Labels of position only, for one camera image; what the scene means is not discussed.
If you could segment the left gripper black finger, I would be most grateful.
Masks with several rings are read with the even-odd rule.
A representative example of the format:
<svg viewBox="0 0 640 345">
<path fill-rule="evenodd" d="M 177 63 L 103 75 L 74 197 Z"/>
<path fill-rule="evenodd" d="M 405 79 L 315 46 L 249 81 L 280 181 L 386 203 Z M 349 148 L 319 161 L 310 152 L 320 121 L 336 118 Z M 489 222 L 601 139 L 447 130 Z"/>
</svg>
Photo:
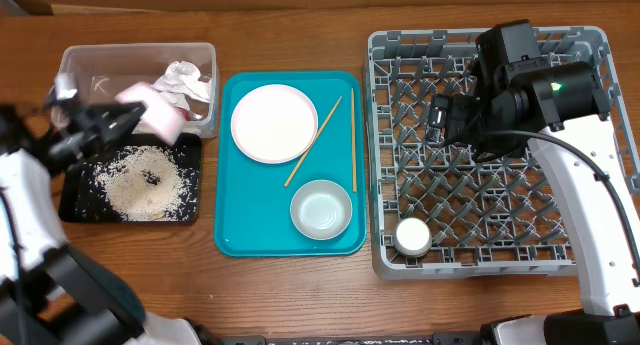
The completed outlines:
<svg viewBox="0 0 640 345">
<path fill-rule="evenodd" d="M 132 133 L 146 111 L 146 106 L 142 102 L 111 103 L 95 105 L 94 110 L 100 118 L 99 123 L 107 129 Z"/>
<path fill-rule="evenodd" d="M 69 133 L 59 131 L 59 139 L 49 148 L 51 158 L 107 158 L 115 154 L 125 140 L 122 131 Z"/>
</svg>

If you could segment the pink bowl with rice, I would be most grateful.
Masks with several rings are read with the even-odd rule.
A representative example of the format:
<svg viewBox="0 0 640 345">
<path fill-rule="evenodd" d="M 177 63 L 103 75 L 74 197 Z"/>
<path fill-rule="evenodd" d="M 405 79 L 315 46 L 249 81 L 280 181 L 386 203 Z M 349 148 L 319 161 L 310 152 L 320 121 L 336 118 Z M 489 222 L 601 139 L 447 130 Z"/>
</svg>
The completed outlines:
<svg viewBox="0 0 640 345">
<path fill-rule="evenodd" d="M 138 82 L 118 93 L 115 100 L 119 103 L 141 102 L 146 108 L 141 116 L 142 122 L 166 144 L 175 144 L 186 122 L 184 115 L 150 84 Z"/>
</svg>

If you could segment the red snack wrapper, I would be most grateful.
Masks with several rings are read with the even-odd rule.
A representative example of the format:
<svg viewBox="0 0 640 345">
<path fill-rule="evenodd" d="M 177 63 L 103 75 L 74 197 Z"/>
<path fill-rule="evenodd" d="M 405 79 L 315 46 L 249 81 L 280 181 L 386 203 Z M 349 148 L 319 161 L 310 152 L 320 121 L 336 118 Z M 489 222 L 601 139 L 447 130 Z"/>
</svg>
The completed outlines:
<svg viewBox="0 0 640 345">
<path fill-rule="evenodd" d="M 186 121 L 194 120 L 194 113 L 191 110 L 179 108 L 179 112 L 183 115 Z"/>
</svg>

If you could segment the rice pile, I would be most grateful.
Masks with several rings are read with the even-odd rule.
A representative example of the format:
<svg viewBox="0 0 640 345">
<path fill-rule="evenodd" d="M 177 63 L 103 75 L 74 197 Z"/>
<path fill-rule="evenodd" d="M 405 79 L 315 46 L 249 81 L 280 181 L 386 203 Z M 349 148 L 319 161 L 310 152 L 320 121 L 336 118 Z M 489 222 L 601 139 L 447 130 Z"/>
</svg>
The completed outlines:
<svg viewBox="0 0 640 345">
<path fill-rule="evenodd" d="M 94 165 L 92 184 L 122 221 L 185 221 L 195 212 L 200 175 L 186 159 L 184 149 L 129 145 Z"/>
</svg>

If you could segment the white paper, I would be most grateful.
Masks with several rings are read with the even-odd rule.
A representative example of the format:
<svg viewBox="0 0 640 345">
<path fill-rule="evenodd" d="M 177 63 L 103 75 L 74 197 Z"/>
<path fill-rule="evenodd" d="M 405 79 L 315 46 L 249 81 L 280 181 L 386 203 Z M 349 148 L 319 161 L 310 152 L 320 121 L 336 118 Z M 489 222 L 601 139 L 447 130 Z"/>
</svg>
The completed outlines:
<svg viewBox="0 0 640 345">
<path fill-rule="evenodd" d="M 190 110 L 187 99 L 209 103 L 211 81 L 201 81 L 201 72 L 193 63 L 174 61 L 158 78 L 152 88 L 175 107 Z"/>
</svg>

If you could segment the white paper cup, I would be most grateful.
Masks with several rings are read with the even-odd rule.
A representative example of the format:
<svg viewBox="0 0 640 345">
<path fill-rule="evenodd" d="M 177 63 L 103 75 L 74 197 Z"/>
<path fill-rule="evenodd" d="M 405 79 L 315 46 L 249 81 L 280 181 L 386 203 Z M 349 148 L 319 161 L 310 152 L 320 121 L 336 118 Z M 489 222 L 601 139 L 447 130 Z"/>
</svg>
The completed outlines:
<svg viewBox="0 0 640 345">
<path fill-rule="evenodd" d="M 406 257 L 421 257 L 432 245 L 431 231 L 419 218 L 405 218 L 396 226 L 394 247 Z"/>
</svg>

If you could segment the large white plate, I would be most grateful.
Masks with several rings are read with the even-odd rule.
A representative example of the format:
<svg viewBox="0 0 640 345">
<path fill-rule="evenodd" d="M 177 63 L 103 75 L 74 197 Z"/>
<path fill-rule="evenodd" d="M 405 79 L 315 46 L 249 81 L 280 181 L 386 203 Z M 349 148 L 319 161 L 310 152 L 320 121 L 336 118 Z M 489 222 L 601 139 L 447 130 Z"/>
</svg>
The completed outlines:
<svg viewBox="0 0 640 345">
<path fill-rule="evenodd" d="M 314 103 L 301 90 L 284 84 L 257 87 L 236 104 L 231 135 L 250 159 L 280 164 L 302 155 L 318 131 Z"/>
</svg>

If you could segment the grey-white bowl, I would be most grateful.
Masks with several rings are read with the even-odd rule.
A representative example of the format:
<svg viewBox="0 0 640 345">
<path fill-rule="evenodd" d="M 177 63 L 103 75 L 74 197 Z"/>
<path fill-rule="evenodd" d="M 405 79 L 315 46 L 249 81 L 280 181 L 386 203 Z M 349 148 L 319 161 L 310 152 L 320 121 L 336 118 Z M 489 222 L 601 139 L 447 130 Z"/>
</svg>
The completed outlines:
<svg viewBox="0 0 640 345">
<path fill-rule="evenodd" d="M 347 191 L 330 180 L 313 180 L 293 195 L 290 217 L 295 228 L 312 240 L 331 240 L 342 234 L 353 216 Z"/>
</svg>

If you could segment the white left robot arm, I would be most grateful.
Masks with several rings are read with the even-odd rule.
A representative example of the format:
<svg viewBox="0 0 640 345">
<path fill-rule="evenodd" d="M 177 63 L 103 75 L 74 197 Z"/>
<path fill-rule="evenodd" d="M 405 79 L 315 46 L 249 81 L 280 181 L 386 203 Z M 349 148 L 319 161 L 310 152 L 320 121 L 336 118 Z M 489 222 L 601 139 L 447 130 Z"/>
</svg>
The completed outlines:
<svg viewBox="0 0 640 345">
<path fill-rule="evenodd" d="M 1 334 L 14 344 L 213 344 L 206 328 L 144 309 L 117 275 L 71 245 L 53 206 L 52 177 L 118 149 L 142 102 L 84 107 L 54 100 L 68 131 L 35 137 L 1 107 Z"/>
</svg>

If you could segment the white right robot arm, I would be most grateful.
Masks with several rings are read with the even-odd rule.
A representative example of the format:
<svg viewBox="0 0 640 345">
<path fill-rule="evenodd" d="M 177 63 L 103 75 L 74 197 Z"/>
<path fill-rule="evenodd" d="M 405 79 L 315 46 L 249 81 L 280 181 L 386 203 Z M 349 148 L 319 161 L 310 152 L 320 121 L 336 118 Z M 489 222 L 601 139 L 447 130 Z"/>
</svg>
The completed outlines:
<svg viewBox="0 0 640 345">
<path fill-rule="evenodd" d="M 611 104 L 584 61 L 552 65 L 526 20 L 475 41 L 470 95 L 438 95 L 428 124 L 475 162 L 530 153 L 550 184 L 579 277 L 581 308 L 485 324 L 485 344 L 635 344 L 639 216 L 616 156 Z"/>
</svg>

